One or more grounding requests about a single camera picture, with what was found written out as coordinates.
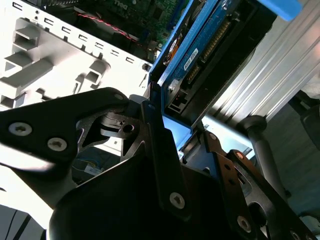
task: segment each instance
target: blue plastic tab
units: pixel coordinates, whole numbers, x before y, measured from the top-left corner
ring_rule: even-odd
[[[294,19],[302,10],[297,0],[258,0],[275,14],[286,21]]]

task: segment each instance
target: silver metal panel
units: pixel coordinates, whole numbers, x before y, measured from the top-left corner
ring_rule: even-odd
[[[250,115],[269,120],[319,72],[320,1],[308,0],[293,21],[275,20],[211,114],[231,126]]]

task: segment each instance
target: motherboard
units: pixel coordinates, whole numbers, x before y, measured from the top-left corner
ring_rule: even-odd
[[[142,44],[154,41],[161,48],[188,2],[189,0],[99,0],[90,13],[98,14],[111,25],[135,36]]]

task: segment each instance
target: green circuit board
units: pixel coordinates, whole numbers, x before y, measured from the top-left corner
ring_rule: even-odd
[[[189,0],[105,0],[104,6],[164,45]]]

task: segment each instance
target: metal sheet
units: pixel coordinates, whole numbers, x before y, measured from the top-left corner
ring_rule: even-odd
[[[320,2],[309,0],[293,21],[275,20],[210,113],[231,126],[250,115],[270,120],[319,71]]]

